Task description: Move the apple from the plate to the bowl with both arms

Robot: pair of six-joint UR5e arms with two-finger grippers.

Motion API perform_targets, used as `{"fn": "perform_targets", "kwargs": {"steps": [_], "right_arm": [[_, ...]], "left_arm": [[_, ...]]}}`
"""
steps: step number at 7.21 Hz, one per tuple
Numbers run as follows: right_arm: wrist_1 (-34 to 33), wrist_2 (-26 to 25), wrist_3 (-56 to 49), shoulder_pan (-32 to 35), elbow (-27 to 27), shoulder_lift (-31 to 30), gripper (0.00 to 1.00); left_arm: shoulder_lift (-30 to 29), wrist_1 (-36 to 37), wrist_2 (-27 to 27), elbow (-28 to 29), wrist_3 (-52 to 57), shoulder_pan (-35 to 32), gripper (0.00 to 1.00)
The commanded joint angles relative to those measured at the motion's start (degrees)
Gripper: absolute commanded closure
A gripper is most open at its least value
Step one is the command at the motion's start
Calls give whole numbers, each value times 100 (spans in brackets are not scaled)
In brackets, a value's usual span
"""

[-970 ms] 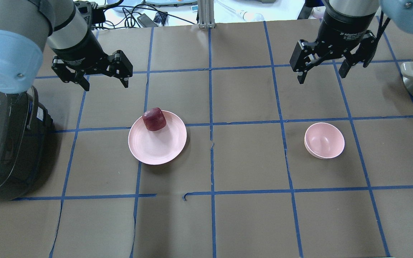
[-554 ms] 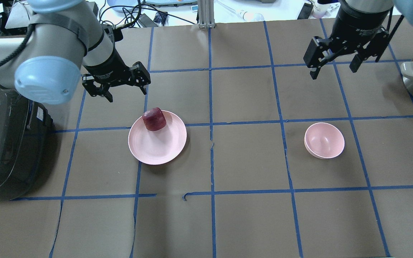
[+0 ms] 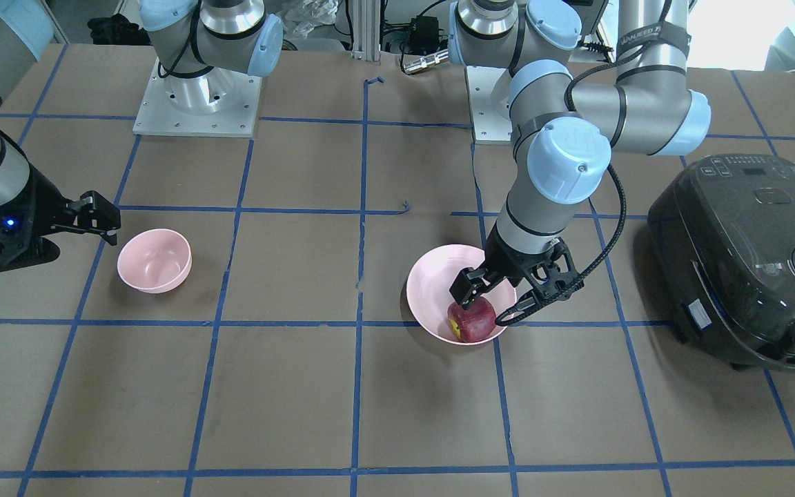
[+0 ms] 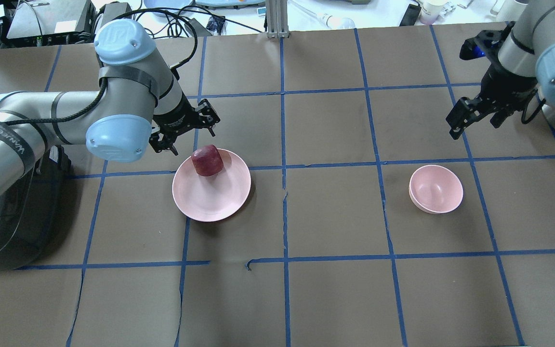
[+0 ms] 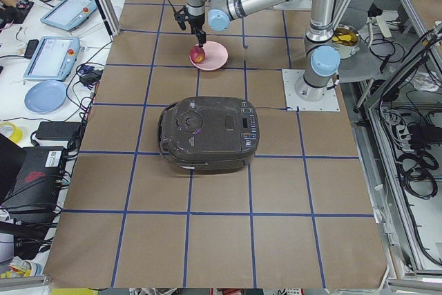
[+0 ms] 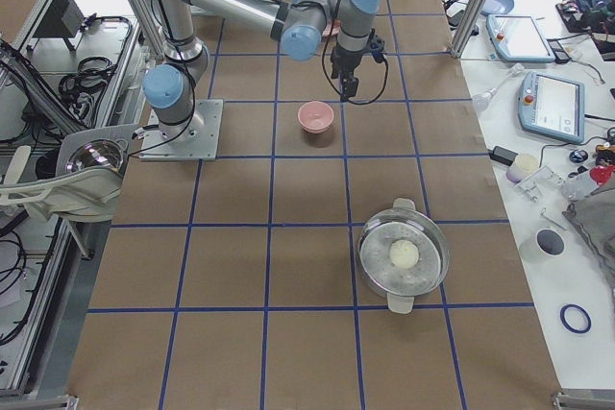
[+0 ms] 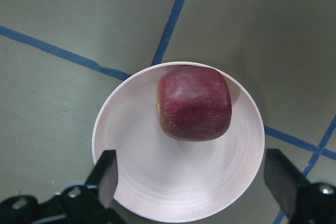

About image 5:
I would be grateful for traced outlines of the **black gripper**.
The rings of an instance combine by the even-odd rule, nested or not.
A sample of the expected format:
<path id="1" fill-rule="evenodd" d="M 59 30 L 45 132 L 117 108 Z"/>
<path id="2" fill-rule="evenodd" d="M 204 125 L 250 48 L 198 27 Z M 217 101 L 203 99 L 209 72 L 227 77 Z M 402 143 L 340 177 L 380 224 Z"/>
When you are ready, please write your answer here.
<path id="1" fill-rule="evenodd" d="M 173 10 L 174 19 L 181 30 L 186 30 L 186 22 L 189 22 L 191 32 L 198 40 L 198 46 L 202 48 L 206 43 L 206 33 L 203 31 L 205 23 L 205 7 L 183 6 L 179 10 Z"/>

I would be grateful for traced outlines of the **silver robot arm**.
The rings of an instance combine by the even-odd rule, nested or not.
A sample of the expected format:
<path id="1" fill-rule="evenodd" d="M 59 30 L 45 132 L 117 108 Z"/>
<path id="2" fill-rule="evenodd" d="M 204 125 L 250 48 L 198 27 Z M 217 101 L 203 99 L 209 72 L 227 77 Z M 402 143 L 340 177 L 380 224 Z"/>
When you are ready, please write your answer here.
<path id="1" fill-rule="evenodd" d="M 186 0 L 186 5 L 174 12 L 174 18 L 182 30 L 190 28 L 198 46 L 203 46 L 204 24 L 222 32 L 232 21 L 291 1 L 295 0 Z M 340 66 L 340 55 L 332 46 L 335 5 L 336 0 L 311 0 L 304 37 L 307 67 L 294 84 L 296 95 L 306 102 L 318 102 L 325 96 L 329 81 Z"/>

